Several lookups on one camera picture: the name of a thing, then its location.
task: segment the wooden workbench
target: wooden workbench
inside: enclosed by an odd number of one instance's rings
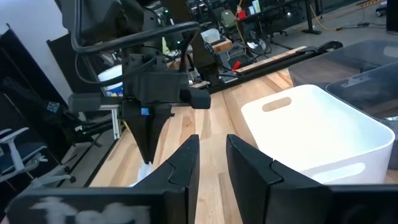
[[[295,51],[255,63],[248,68]],[[213,94],[209,110],[174,108],[175,117],[166,122],[160,135],[154,168],[165,161],[191,134],[199,134],[201,164],[196,223],[241,223],[226,163],[226,135],[237,134],[248,143],[256,145],[241,114],[241,107],[290,87],[292,82],[289,72],[283,69]],[[132,134],[126,131],[91,186],[128,186],[134,183],[141,165],[142,159],[136,142]]]

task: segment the white wall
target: white wall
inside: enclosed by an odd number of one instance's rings
[[[68,102],[72,91],[46,41],[57,39],[67,30],[54,0],[0,0],[0,33],[8,23],[26,49]]]

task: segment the white storage bin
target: white storage bin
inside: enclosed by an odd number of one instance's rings
[[[209,44],[221,39],[220,33],[217,29],[214,28],[202,32],[201,36],[203,37],[203,40]]]
[[[242,114],[263,153],[322,184],[381,184],[395,135],[387,126],[302,85],[250,102]]]

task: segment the white office chair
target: white office chair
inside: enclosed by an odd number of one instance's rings
[[[17,149],[14,143],[15,138],[27,130],[28,128],[21,128],[3,138],[1,136],[11,131],[11,129],[0,131],[0,145],[7,144],[10,149],[8,153],[4,152],[4,155],[0,156],[0,183],[22,173],[26,173],[32,179],[28,189],[44,187],[46,184],[61,180],[76,181],[76,178],[66,174],[69,172],[69,168],[63,164],[37,178],[30,174],[30,171],[36,169],[40,162],[47,162],[48,160],[40,153],[47,148],[42,142],[25,143],[18,146]]]

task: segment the gray office chair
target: gray office chair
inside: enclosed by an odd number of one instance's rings
[[[0,131],[0,145],[7,144],[10,149],[9,152],[4,152],[4,155],[0,156],[0,183],[22,173],[27,174],[32,179],[28,189],[44,187],[46,184],[61,180],[76,181],[76,178],[66,174],[69,172],[69,168],[63,164],[38,178],[30,174],[30,171],[36,169],[40,162],[47,162],[48,160],[40,153],[47,148],[42,142],[25,143],[18,146],[17,149],[14,143],[15,138],[27,130],[28,128],[21,128],[4,137],[2,136],[11,131],[11,129]]]

